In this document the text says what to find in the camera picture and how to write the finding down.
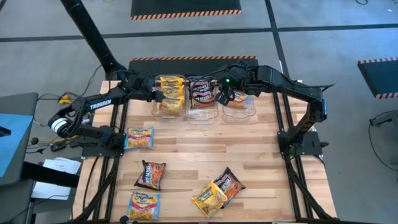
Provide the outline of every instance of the wooden work surface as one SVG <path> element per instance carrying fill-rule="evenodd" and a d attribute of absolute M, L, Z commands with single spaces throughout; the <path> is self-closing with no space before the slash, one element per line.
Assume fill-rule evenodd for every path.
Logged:
<path fill-rule="evenodd" d="M 102 83 L 101 93 L 108 90 Z M 283 110 L 282 97 L 279 97 Z M 302 117 L 306 102 L 289 98 L 294 122 Z M 257 113 L 249 123 L 227 124 L 222 111 L 214 124 L 192 125 L 159 123 L 151 115 L 152 103 L 131 100 L 127 111 L 127 128 L 155 127 L 154 149 L 126 151 L 122 156 L 114 195 L 111 221 L 118 222 L 126 214 L 132 191 L 161 194 L 159 222 L 270 222 L 294 220 L 287 172 L 279 154 L 276 134 L 279 130 L 272 94 L 262 93 L 255 99 Z M 112 106 L 96 110 L 94 125 L 109 125 Z M 122 106 L 118 112 L 118 122 Z M 161 180 L 162 191 L 135 187 L 142 173 L 141 160 L 166 162 Z M 331 216 L 336 216 L 323 164 L 314 156 L 302 156 L 309 191 Z M 73 213 L 81 213 L 83 195 L 94 158 L 86 159 L 80 174 Z M 96 193 L 100 178 L 102 158 L 95 166 L 88 187 L 86 204 Z M 247 188 L 240 191 L 228 206 L 206 219 L 191 197 L 199 194 L 226 167 Z M 297 189 L 301 214 L 305 216 L 302 195 Z M 100 218 L 104 217 L 108 193 L 101 205 Z"/>

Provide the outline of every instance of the yellow noodle packet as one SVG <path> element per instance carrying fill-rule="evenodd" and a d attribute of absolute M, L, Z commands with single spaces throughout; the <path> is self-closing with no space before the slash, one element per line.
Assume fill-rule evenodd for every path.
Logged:
<path fill-rule="evenodd" d="M 148 195 L 133 192 L 127 208 L 130 220 L 157 220 L 159 219 L 159 194 Z"/>
<path fill-rule="evenodd" d="M 165 96 L 169 97 L 179 97 L 184 95 L 184 86 L 162 86 L 162 92 Z"/>
<path fill-rule="evenodd" d="M 175 76 L 167 76 L 160 78 L 160 85 L 161 86 L 180 86 L 183 85 L 184 79 Z"/>
<path fill-rule="evenodd" d="M 184 96 L 168 97 L 163 99 L 159 105 L 159 110 L 165 114 L 180 116 L 183 114 Z"/>
<path fill-rule="evenodd" d="M 199 195 L 192 197 L 192 200 L 207 218 L 212 217 L 227 199 L 224 192 L 213 181 Z"/>

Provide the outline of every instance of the floor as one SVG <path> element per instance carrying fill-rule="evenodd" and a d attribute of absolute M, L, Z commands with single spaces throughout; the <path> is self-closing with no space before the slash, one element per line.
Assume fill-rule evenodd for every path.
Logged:
<path fill-rule="evenodd" d="M 368 138 L 368 119 L 396 109 L 398 101 L 375 100 L 356 67 L 357 60 L 397 56 L 398 4 L 392 0 L 369 0 L 365 6 L 355 0 L 271 0 L 276 26 L 285 28 L 279 32 L 281 46 L 277 48 L 271 29 L 264 29 L 273 25 L 268 15 L 270 8 L 264 0 L 241 0 L 241 15 L 153 21 L 131 21 L 131 1 L 83 2 L 101 33 L 114 34 L 115 38 L 106 42 L 126 66 L 132 57 L 256 55 L 260 64 L 280 69 L 283 50 L 282 64 L 287 64 L 291 78 L 307 84 L 336 83 L 325 92 L 328 119 L 316 127 L 321 139 L 330 142 L 324 155 L 337 214 L 343 220 L 357 222 L 395 223 L 398 220 L 397 173 L 378 161 Z M 395 28 L 363 29 L 377 26 L 360 26 L 378 24 L 395 24 Z M 343 26 L 337 28 L 345 30 L 327 26 Z M 317 28 L 306 31 L 306 27 Z M 268 32 L 117 38 L 120 33 L 258 28 Z M 0 95 L 30 91 L 57 95 L 65 91 L 82 93 L 99 65 L 86 42 L 33 41 L 40 38 L 31 38 L 62 39 L 79 35 L 59 1 L 6 1 L 0 11 Z M 87 95 L 98 92 L 103 78 L 104 72 L 100 69 Z M 37 121 L 47 123 L 60 108 L 55 101 L 40 101 Z M 398 139 L 392 125 L 372 128 L 371 133 L 381 158 L 387 163 L 396 161 L 398 152 L 393 148 Z M 34 125 L 34 136 L 52 139 L 54 134 L 49 128 Z M 30 154 L 26 160 L 79 157 L 80 152 L 76 148 L 56 153 L 48 150 L 42 155 Z M 37 223 L 67 220 L 68 206 L 39 214 Z"/>

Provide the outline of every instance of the clear plastic bin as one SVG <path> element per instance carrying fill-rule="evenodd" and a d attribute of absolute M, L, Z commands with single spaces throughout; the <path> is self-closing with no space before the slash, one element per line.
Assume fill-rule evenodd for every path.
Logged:
<path fill-rule="evenodd" d="M 217 94 L 217 88 L 214 87 L 213 95 Z M 209 106 L 206 108 L 194 108 L 192 107 L 192 101 L 189 100 L 189 88 L 186 87 L 186 106 L 185 106 L 185 116 L 190 124 L 213 124 L 215 118 L 218 116 L 218 105 L 217 101 L 214 102 L 214 106 Z"/>
<path fill-rule="evenodd" d="M 154 90 L 161 90 L 160 87 L 160 78 L 161 77 L 179 77 L 183 78 L 183 85 L 185 87 L 185 77 L 183 75 L 158 75 L 155 78 L 155 87 Z M 187 96 L 185 94 L 185 90 L 183 91 L 184 93 L 184 100 L 187 101 Z M 179 123 L 184 120 L 184 114 L 185 114 L 185 105 L 186 103 L 183 103 L 183 108 L 180 113 L 178 114 L 167 114 L 164 113 L 159 109 L 161 103 L 154 102 L 153 108 L 152 108 L 152 115 L 156 117 L 156 119 L 159 122 L 163 123 Z"/>
<path fill-rule="evenodd" d="M 246 109 L 223 106 L 223 120 L 227 123 L 244 123 L 256 114 L 253 96 L 248 96 Z"/>

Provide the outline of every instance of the ramen packet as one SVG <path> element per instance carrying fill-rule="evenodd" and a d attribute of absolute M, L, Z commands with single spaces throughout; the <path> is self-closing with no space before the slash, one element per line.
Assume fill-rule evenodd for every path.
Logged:
<path fill-rule="evenodd" d="M 182 86 L 184 79 L 175 76 L 166 76 L 160 78 L 160 86 Z"/>
<path fill-rule="evenodd" d="M 203 212 L 207 218 L 210 218 L 223 206 L 224 202 L 227 201 L 227 196 L 213 181 L 211 181 L 199 195 L 193 196 L 192 200 L 199 207 L 201 212 Z"/>
<path fill-rule="evenodd" d="M 168 97 L 159 104 L 159 110 L 165 114 L 180 116 L 184 109 L 184 96 Z"/>
<path fill-rule="evenodd" d="M 233 108 L 246 109 L 248 107 L 248 96 L 240 91 L 233 90 L 235 99 L 228 102 L 227 106 Z"/>
<path fill-rule="evenodd" d="M 154 148 L 154 127 L 144 129 L 127 129 L 124 149 Z"/>
<path fill-rule="evenodd" d="M 225 169 L 223 174 L 221 174 L 214 181 L 214 183 L 224 192 L 224 194 L 228 198 L 227 201 L 224 202 L 222 208 L 225 208 L 229 201 L 231 201 L 232 198 L 234 198 L 239 193 L 239 191 L 246 188 L 242 183 L 240 183 L 238 178 L 235 177 L 229 167 Z"/>
<path fill-rule="evenodd" d="M 190 83 L 191 109 L 214 106 L 213 87 L 207 80 Z"/>
<path fill-rule="evenodd" d="M 160 179 L 162 178 L 166 163 L 158 164 L 142 161 L 142 165 L 144 166 L 144 171 L 138 177 L 134 186 L 160 190 Z"/>
<path fill-rule="evenodd" d="M 161 89 L 165 96 L 179 97 L 179 96 L 184 95 L 184 86 L 183 85 L 161 86 Z"/>
<path fill-rule="evenodd" d="M 148 195 L 133 192 L 127 207 L 130 220 L 157 220 L 159 218 L 160 194 Z"/>

